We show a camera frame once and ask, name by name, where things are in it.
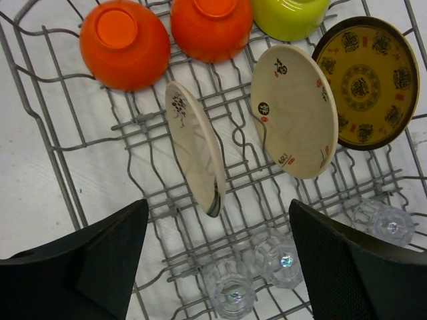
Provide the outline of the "beige plate with black characters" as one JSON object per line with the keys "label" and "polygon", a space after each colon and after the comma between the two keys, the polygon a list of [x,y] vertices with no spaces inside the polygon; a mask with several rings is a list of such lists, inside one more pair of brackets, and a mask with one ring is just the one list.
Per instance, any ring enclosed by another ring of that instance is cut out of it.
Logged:
{"label": "beige plate with black characters", "polygon": [[317,63],[300,48],[274,45],[263,52],[250,87],[252,113],[264,149],[298,179],[321,175],[338,144],[338,112]]}

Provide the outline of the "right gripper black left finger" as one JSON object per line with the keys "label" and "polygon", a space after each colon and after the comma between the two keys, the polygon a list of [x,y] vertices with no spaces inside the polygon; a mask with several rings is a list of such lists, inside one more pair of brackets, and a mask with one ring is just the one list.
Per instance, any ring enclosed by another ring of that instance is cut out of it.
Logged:
{"label": "right gripper black left finger", "polygon": [[125,319],[149,215],[140,199],[1,260],[2,319]]}

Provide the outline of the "yellow patterned plate dark rim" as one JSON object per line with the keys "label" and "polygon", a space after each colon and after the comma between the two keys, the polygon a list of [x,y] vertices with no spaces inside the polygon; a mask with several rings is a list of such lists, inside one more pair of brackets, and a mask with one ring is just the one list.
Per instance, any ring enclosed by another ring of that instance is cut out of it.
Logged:
{"label": "yellow patterned plate dark rim", "polygon": [[333,92],[340,145],[378,149],[407,128],[420,72],[414,50],[393,25],[375,17],[345,19],[324,34],[312,57]]}

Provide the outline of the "orange bowl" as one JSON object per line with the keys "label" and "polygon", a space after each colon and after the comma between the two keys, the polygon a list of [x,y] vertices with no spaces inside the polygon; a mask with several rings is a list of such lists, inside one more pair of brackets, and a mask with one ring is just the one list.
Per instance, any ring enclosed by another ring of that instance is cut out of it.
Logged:
{"label": "orange bowl", "polygon": [[252,3],[246,0],[173,1],[170,27],[177,46],[204,63],[232,59],[248,44]]}
{"label": "orange bowl", "polygon": [[83,61],[110,89],[139,91],[165,73],[171,55],[168,33],[148,8],[107,1],[92,9],[79,35]]}

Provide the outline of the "beige plate with flower print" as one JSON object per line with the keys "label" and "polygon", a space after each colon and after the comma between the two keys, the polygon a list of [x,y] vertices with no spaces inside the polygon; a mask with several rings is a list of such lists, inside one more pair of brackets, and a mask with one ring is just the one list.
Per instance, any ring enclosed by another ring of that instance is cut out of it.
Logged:
{"label": "beige plate with flower print", "polygon": [[217,217],[226,196],[226,173],[214,129],[197,99],[180,83],[165,90],[166,117],[177,161],[201,209]]}

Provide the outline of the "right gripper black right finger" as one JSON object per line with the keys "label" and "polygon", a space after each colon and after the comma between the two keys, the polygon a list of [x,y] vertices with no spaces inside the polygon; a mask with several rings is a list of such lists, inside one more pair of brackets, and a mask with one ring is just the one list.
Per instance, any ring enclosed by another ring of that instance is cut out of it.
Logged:
{"label": "right gripper black right finger", "polygon": [[290,227],[314,319],[425,319],[426,253],[335,221],[293,199]]}

